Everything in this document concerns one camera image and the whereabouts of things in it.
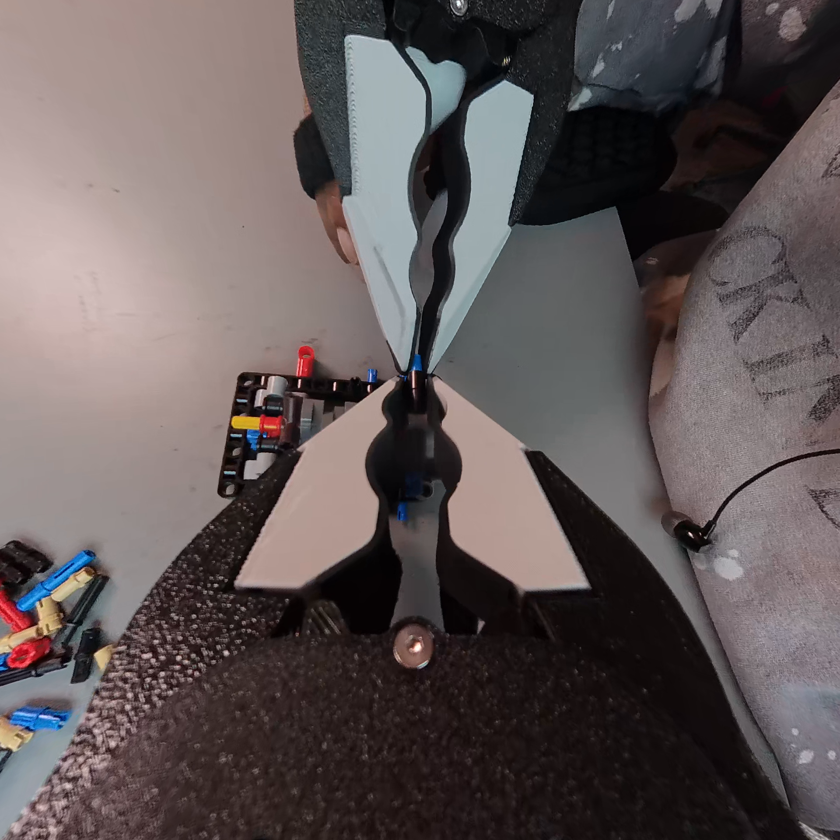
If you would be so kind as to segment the black toy brick gear assembly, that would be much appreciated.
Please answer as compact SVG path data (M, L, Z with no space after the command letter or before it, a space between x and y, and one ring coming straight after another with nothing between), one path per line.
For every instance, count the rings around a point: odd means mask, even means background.
M236 497L243 489L267 474L270 466L278 466L280 457L300 455L300 448L315 434L356 407L384 382L361 380L316 380L311 377L243 373L238 378L231 417L282 416L279 438L266 438L255 432L240 432L228 426L226 456L220 472L218 494ZM430 497L433 479L424 468L400 467L391 460L385 448L385 482L381 483L367 458L368 476L381 502L380 517L387 518L395 503L397 518L407 520L407 506Z

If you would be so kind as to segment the grey desk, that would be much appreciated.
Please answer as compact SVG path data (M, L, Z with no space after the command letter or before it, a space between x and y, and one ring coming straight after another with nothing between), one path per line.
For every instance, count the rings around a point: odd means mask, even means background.
M291 2L2 2L2 542L94 550L117 640L223 508L237 375L394 372L303 194ZM612 209L513 230L445 381L647 555L776 790L686 555L660 527L643 307Z

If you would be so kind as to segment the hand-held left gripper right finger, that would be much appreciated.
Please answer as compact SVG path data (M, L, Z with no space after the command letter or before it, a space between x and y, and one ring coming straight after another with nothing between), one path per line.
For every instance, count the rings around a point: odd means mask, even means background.
M445 488L436 556L442 589L452 596L588 592L525 444L436 376L428 421Z

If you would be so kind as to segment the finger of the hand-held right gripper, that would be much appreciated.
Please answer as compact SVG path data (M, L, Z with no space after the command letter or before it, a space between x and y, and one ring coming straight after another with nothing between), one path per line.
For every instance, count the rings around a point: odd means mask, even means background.
M432 115L417 63L387 39L343 42L351 189L343 214L374 311L395 362L413 360L418 307L410 268L418 244L413 174Z
M530 92L501 80L467 97L444 126L447 208L420 328L426 373L442 360L510 235L532 105Z

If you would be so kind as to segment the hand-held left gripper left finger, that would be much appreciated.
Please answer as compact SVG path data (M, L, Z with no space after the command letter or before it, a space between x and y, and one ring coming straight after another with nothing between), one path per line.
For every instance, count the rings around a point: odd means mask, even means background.
M235 579L237 591L302 593L373 543L381 502L366 465L397 384L386 381L301 446Z

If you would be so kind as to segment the grey printed sweatshirt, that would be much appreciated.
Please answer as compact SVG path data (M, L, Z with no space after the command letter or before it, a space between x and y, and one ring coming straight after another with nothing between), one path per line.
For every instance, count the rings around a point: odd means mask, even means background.
M838 448L839 90L689 274L649 422L669 500L703 524L743 482ZM799 821L838 834L838 455L774 469L693 558Z

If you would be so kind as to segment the person's right hand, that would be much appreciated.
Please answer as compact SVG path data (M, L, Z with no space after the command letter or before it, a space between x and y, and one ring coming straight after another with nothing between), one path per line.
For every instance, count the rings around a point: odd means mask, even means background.
M322 186L316 192L314 201L329 242L342 262L353 266L359 265L359 258L344 216L338 183L333 181Z

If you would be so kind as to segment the pile of toy connector pins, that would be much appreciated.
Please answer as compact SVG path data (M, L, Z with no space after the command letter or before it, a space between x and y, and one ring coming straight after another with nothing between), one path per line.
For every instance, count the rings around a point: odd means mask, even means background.
M70 669L70 683L103 673L114 646L89 617L110 582L97 554L64 563L12 539L1 546L1 687Z

